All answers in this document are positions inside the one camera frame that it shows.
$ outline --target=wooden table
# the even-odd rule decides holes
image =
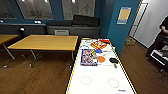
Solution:
[[[9,46],[9,49],[29,49],[34,58],[33,50],[61,50],[75,51],[78,36],[56,36],[56,35],[29,35],[28,37]]]
[[[12,59],[15,60],[15,57],[12,55],[12,53],[8,50],[8,48],[5,46],[4,43],[18,37],[18,35],[0,35],[0,45],[2,44],[3,47],[6,49],[6,51],[9,53],[9,55],[12,57]]]
[[[81,65],[82,49],[94,49],[90,44],[95,41],[97,39],[81,41],[66,94],[136,94],[111,44],[107,44],[102,49],[102,53],[96,53],[96,57],[105,58],[104,62],[97,62],[97,66]],[[109,61],[110,58],[116,58],[119,61],[116,64],[117,68]]]

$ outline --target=white table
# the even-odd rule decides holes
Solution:
[[[82,40],[80,48],[89,47],[89,49],[93,49],[90,43],[94,41],[96,40]],[[117,68],[114,68],[114,65],[109,61],[110,58],[118,59],[111,44],[102,49],[102,51],[107,52],[97,54],[97,56],[105,54],[105,61],[103,63],[98,62],[97,66],[80,65],[82,52],[80,48],[66,94],[136,94],[121,62],[117,64]]]

